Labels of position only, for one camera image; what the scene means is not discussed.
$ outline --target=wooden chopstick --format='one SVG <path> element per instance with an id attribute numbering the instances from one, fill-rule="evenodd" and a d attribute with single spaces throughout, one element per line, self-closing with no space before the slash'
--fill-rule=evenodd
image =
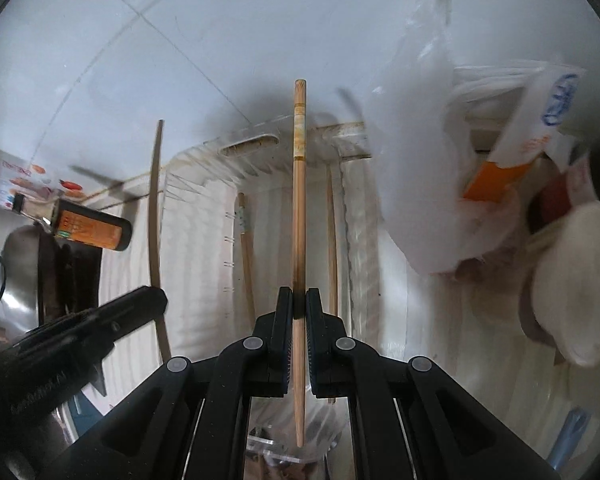
<path id="1" fill-rule="evenodd" d="M 242 248 L 242 273 L 244 275 L 244 293 L 247 297 L 247 314 L 253 329 L 256 323 L 256 311 L 253 304 L 253 282 L 251 281 L 251 229 L 247 218 L 247 199 L 244 193 L 238 193 L 238 223 L 240 224 L 240 246 Z"/>
<path id="2" fill-rule="evenodd" d="M 338 252 L 336 246 L 336 216 L 333 209 L 331 168 L 327 166 L 327 245 L 329 248 L 329 310 L 338 315 Z"/>
<path id="3" fill-rule="evenodd" d="M 306 292 L 306 81 L 296 80 L 294 91 L 294 177 L 292 220 L 292 290 L 293 333 L 291 366 L 294 382 L 294 419 L 296 443 L 304 446 L 304 404 L 306 377 L 306 327 L 304 324 L 304 295 Z"/>
<path id="4" fill-rule="evenodd" d="M 151 286 L 160 288 L 160 249 L 158 244 L 158 180 L 160 177 L 160 147 L 162 145 L 162 127 L 164 121 L 160 119 L 155 130 L 154 155 L 151 161 L 149 176 L 149 205 L 147 213 L 148 252 L 149 252 L 149 282 Z M 158 350 L 164 364 L 171 359 L 171 348 L 167 335 L 167 326 L 164 316 L 155 320 L 155 335 L 158 339 Z"/>

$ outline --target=black bottle cap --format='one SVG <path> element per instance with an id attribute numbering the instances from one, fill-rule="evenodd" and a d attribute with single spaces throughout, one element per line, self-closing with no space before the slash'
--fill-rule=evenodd
<path id="1" fill-rule="evenodd" d="M 22 193 L 16 193 L 13 197 L 13 207 L 11 210 L 14 213 L 22 213 L 22 205 L 24 204 L 24 195 Z"/>

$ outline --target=bottle label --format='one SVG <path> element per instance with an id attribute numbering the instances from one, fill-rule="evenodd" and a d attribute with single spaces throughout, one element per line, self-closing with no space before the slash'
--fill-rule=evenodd
<path id="1" fill-rule="evenodd" d="M 566 171 L 566 185 L 571 207 L 598 199 L 591 179 L 588 154 L 581 156 Z"/>
<path id="2" fill-rule="evenodd" d="M 122 227 L 62 211 L 56 236 L 103 249 L 115 249 L 122 237 Z"/>

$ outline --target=white plastic bag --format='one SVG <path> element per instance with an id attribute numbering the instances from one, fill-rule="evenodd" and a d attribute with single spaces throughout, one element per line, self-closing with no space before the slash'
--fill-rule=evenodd
<path id="1" fill-rule="evenodd" d="M 447 9 L 448 0 L 421 2 L 364 109 L 385 227 L 421 274 L 449 272 L 494 250 L 520 212 L 513 190 L 497 204 L 459 199 L 477 157 L 464 120 L 466 93 L 452 93 Z M 512 81 L 501 86 L 510 89 Z M 498 94 L 497 86 L 489 92 Z"/>

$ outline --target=bottle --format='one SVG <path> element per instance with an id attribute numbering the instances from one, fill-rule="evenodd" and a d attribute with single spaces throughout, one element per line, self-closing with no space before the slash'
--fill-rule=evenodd
<path id="1" fill-rule="evenodd" d="M 574 206 L 600 201 L 600 137 L 563 174 L 544 186 L 526 210 L 531 234 L 566 215 Z"/>
<path id="2" fill-rule="evenodd" d="M 129 220 L 62 198 L 40 202 L 16 193 L 13 211 L 39 222 L 53 236 L 103 249 L 124 251 L 133 232 Z"/>

